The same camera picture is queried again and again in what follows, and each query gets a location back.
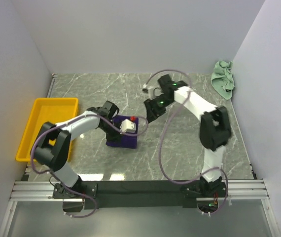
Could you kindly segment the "purple towel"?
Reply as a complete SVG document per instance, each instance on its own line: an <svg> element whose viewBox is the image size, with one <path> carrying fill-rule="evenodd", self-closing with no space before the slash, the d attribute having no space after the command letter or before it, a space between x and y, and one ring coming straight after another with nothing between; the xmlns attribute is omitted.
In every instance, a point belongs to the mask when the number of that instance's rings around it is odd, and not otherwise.
<svg viewBox="0 0 281 237"><path fill-rule="evenodd" d="M139 127L139 118L138 117L117 115L112 119L112 122L117 128L120 128L121 123L126 119L130 120L131 122L133 122L135 124L136 130L134 133L137 134L138 127ZM105 144L107 146L113 147L113 148L136 149L137 148L137 137L120 135L115 138L115 137L107 134Z"/></svg>

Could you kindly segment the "green towel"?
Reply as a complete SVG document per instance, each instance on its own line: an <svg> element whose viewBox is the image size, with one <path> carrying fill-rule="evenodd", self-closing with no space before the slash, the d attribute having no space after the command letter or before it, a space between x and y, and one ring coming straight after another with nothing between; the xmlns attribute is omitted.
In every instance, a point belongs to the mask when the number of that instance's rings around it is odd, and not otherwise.
<svg viewBox="0 0 281 237"><path fill-rule="evenodd" d="M235 88L232 67L232 61L218 61L211 75L211 85L225 100L232 98L232 92Z"/></svg>

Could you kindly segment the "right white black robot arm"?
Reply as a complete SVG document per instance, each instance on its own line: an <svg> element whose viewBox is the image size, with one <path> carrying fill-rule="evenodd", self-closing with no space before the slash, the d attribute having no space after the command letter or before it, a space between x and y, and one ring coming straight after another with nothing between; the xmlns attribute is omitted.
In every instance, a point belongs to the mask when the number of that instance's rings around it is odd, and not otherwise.
<svg viewBox="0 0 281 237"><path fill-rule="evenodd" d="M145 83L144 93L146 118L153 122L166 112L166 108L179 103L192 113L200 123L199 139L204 148L204 163L200 176L181 185L188 184L187 192L197 198L217 198L228 196L228 183L223 182L226 174L222 169L222 160L226 145L232 136L228 111L218 107L195 93L189 85L180 80L173 81L169 75L158 79L161 93L155 96L155 88Z"/></svg>

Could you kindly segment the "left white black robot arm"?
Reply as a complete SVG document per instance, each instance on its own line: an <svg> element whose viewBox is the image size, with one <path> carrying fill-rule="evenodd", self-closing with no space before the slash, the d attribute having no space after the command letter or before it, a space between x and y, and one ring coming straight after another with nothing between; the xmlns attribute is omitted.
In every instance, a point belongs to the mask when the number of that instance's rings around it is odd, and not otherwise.
<svg viewBox="0 0 281 237"><path fill-rule="evenodd" d="M34 161L48 167L55 178L65 185L64 192L70 198L87 194L81 177L68 164L71 142L83 133L101 129L109 138L117 141L120 138L118 125L112 119L119 108L112 102L106 101L101 107L90 107L82 114L65 122L53 124L46 122L42 125L30 152L30 162L34 171Z"/></svg>

